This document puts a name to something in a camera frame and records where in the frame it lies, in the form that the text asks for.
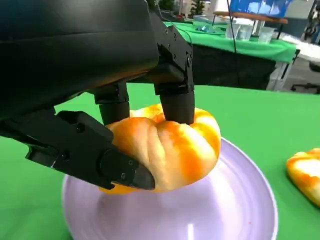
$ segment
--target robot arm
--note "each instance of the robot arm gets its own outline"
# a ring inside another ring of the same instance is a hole
[[[0,9],[0,135],[28,145],[27,159],[94,185],[153,189],[109,129],[54,106],[90,92],[105,125],[120,121],[130,111],[126,82],[145,76],[165,118],[191,124],[192,49],[179,32],[144,0],[3,0]]]

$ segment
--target blue box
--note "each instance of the blue box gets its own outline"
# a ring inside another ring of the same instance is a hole
[[[272,18],[284,18],[293,0],[231,0],[232,13],[260,14]]]

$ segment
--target green tablecloth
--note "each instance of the green tablecloth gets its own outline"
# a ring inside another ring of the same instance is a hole
[[[152,85],[129,84],[128,91],[132,109],[159,102]],[[279,211],[278,239],[318,239],[320,209],[287,179],[285,162],[320,147],[320,98],[213,86],[196,86],[195,94],[196,106],[215,115],[223,137],[269,180]],[[101,120],[88,94],[57,110],[85,111]],[[26,153],[22,144],[0,138],[0,240],[71,240],[61,207],[63,174],[25,160]]]
[[[206,33],[196,30],[196,26],[188,23],[175,22],[180,34],[186,41],[193,44],[211,48],[217,48],[229,52],[234,52],[234,42],[232,39],[225,38],[224,34]],[[291,63],[296,52],[294,44],[282,40],[273,39],[270,44],[258,42],[257,37],[251,37],[250,41],[236,41],[237,53],[269,59],[277,62]]]

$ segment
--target plate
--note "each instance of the plate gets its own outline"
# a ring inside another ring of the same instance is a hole
[[[268,181],[225,139],[216,167],[194,184],[107,195],[66,176],[62,204],[74,240],[275,240],[278,231]]]

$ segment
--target bread roll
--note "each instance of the bread roll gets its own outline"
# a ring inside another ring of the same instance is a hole
[[[293,183],[320,207],[320,148],[296,153],[287,161],[286,168]]]
[[[166,192],[205,177],[216,165],[221,134],[215,118],[195,109],[191,125],[166,121],[161,104],[131,111],[130,118],[107,126],[113,144],[146,166],[155,180],[155,192]],[[107,194],[140,191],[116,185]]]

